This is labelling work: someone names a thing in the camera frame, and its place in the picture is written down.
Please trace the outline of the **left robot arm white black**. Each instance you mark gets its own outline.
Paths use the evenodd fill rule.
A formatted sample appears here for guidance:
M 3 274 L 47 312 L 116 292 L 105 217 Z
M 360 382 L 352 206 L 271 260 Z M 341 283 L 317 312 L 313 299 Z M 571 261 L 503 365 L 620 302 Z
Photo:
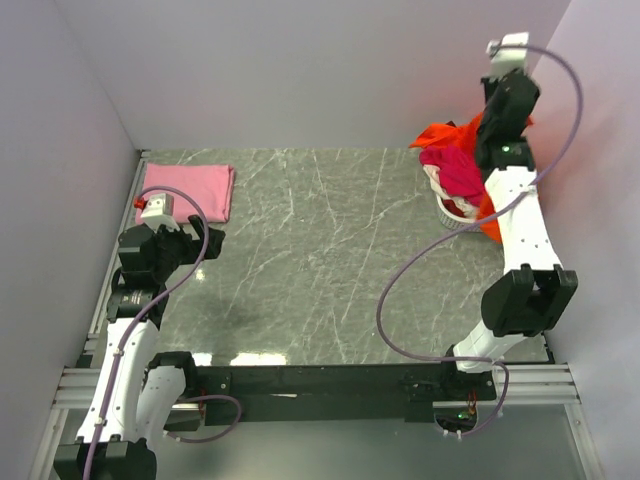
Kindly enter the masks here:
M 199 392 L 190 353 L 154 351 L 169 277 L 181 266 L 196 269 L 201 261 L 216 259 L 222 250 L 223 231 L 197 215 L 189 222 L 193 234 L 137 225 L 119 236 L 104 359 L 75 440 L 57 448 L 53 465 L 59 478 L 155 478 L 155 445 L 173 404 Z

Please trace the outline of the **orange t shirt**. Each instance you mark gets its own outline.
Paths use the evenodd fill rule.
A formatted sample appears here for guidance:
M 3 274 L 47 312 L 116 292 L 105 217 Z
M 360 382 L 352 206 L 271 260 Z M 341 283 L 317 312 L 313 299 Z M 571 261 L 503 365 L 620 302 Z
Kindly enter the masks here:
M 470 155 L 475 162 L 476 131 L 481 119 L 482 114 L 479 113 L 469 123 L 461 126 L 456 126 L 453 122 L 433 123 L 417 136 L 409 148 L 419 149 L 420 155 L 421 151 L 427 147 L 443 148 L 453 145 Z M 477 220 L 487 218 L 494 213 L 493 203 L 484 186 L 484 195 L 478 207 Z

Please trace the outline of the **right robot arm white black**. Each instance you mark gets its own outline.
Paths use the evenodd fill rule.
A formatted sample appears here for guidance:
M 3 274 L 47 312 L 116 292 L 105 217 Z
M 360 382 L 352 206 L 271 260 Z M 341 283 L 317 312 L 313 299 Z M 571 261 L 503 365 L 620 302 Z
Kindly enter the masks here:
M 441 371 L 444 395 L 460 399 L 482 373 L 513 346 L 552 329 L 578 287 L 552 247 L 539 202 L 538 176 L 524 135 L 540 91 L 521 69 L 488 80 L 476 132 L 475 161 L 494 210 L 504 273 L 481 299 L 481 320 L 456 344 L 456 364 Z

